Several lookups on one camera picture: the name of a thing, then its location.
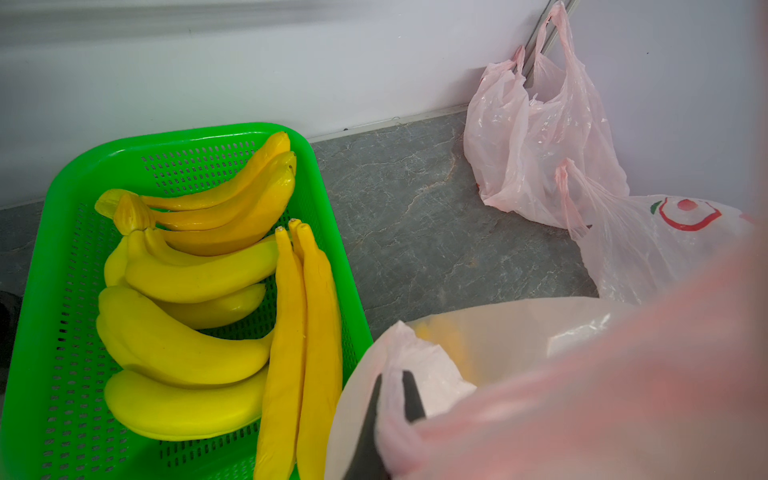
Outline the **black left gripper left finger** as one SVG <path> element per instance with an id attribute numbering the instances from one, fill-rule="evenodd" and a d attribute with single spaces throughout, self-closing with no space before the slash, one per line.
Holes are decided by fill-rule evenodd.
<path id="1" fill-rule="evenodd" d="M 360 429 L 352 460 L 343 477 L 344 480 L 389 480 L 384 463 L 375 444 L 377 405 L 382 375 L 376 377 L 366 414 Z"/>

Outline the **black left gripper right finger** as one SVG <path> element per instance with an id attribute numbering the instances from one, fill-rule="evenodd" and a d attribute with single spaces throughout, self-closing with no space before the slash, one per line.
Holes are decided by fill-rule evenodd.
<path id="1" fill-rule="evenodd" d="M 409 370 L 402 372 L 402 387 L 404 393 L 404 416 L 409 423 L 426 417 L 426 412 L 413 373 Z"/>

